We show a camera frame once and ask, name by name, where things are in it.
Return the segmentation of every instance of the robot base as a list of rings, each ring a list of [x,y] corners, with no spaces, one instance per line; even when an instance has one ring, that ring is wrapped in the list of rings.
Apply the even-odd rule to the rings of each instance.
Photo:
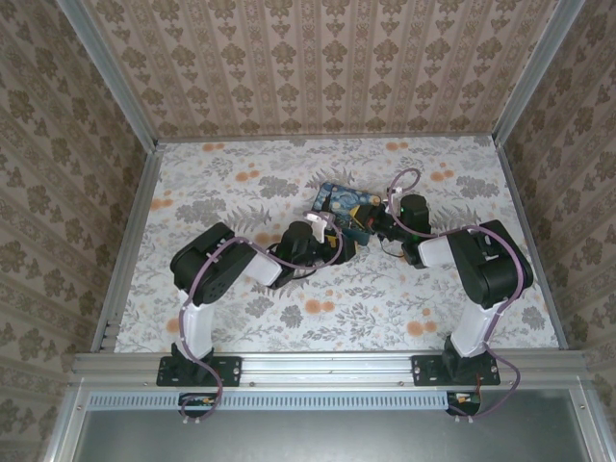
[[[225,387],[239,387],[242,377],[242,357],[214,356],[210,351],[201,361],[214,369]],[[215,379],[203,368],[180,353],[175,344],[171,345],[171,356],[161,358],[156,376],[159,387],[216,387]]]
[[[497,360],[488,352],[472,358],[462,358],[451,338],[447,337],[441,354],[411,356],[413,381],[416,387],[441,385],[500,385],[501,376]]]

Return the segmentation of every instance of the floral tablecloth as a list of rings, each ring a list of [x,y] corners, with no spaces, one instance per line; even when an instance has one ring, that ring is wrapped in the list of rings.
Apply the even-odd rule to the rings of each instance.
[[[169,144],[115,351],[169,351],[179,310],[169,262],[216,222],[267,246],[310,209],[321,183],[384,196],[406,167],[423,173],[416,193],[426,197],[436,230],[498,218],[526,252],[489,137]],[[385,248],[399,253],[399,244]],[[439,348],[465,303],[454,267],[414,269],[373,238],[349,263],[278,291],[242,276],[213,305],[214,344],[219,351]],[[502,318],[493,345],[557,347],[536,282]]]

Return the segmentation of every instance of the wall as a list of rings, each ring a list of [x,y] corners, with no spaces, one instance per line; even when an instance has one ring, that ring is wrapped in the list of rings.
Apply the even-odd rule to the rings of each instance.
[[[489,132],[554,0],[87,0],[161,138]]]
[[[0,2],[0,460],[43,450],[143,160],[54,1]]]
[[[568,340],[587,350],[616,430],[614,30],[616,2],[586,2],[505,149]]]

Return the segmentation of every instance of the metal plate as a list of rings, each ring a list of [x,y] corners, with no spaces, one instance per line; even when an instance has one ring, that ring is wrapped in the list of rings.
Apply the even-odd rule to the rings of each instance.
[[[416,387],[434,387],[441,385],[469,385],[475,386],[476,379],[469,382],[453,382],[440,354],[425,354],[411,356],[411,364],[413,365],[413,381]],[[492,368],[496,367],[496,372],[492,372]],[[501,385],[501,376],[497,366],[497,360],[490,358],[480,364],[477,371],[481,379],[481,385]]]
[[[197,382],[196,380],[186,380],[178,376],[173,367],[176,359],[173,356],[161,358],[156,376],[156,385],[159,387],[216,387],[215,379],[207,374],[205,378]],[[225,387],[239,387],[242,377],[242,357],[224,356],[213,357],[210,366],[214,369],[222,380]]]

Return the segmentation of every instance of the robotic arm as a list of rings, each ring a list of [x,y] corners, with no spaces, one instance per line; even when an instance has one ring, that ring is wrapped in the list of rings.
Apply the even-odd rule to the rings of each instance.
[[[400,201],[399,220],[411,229],[429,234],[431,227],[425,199],[408,194]],[[477,362],[485,360],[485,338],[499,307],[511,297],[518,284],[518,272],[513,259],[498,242],[480,232],[459,230],[446,236],[422,238],[397,226],[386,206],[363,205],[351,211],[355,221],[379,240],[401,242],[404,258],[416,269],[455,265],[469,299],[474,304],[465,307],[462,319],[447,339],[442,362],[451,381],[462,383],[475,380]],[[327,229],[326,220],[317,214],[308,215],[312,225],[293,222],[271,255],[293,265],[314,266],[318,261],[330,261],[343,246],[332,263],[339,265],[355,254],[354,242],[343,236],[340,243],[335,233]],[[515,251],[523,268],[523,289],[532,284],[530,264],[498,220],[481,224],[503,238]],[[182,302],[188,298],[193,281],[210,255],[234,233],[225,224],[217,223],[196,238],[171,261],[174,284]],[[231,244],[219,255],[199,280],[192,304],[185,316],[186,343],[191,352],[203,361],[211,359],[212,320],[215,310],[209,304],[221,298],[233,282],[246,275],[260,284],[278,289],[294,278],[295,270],[256,251],[250,244]],[[174,356],[188,357],[180,342],[173,349]]]

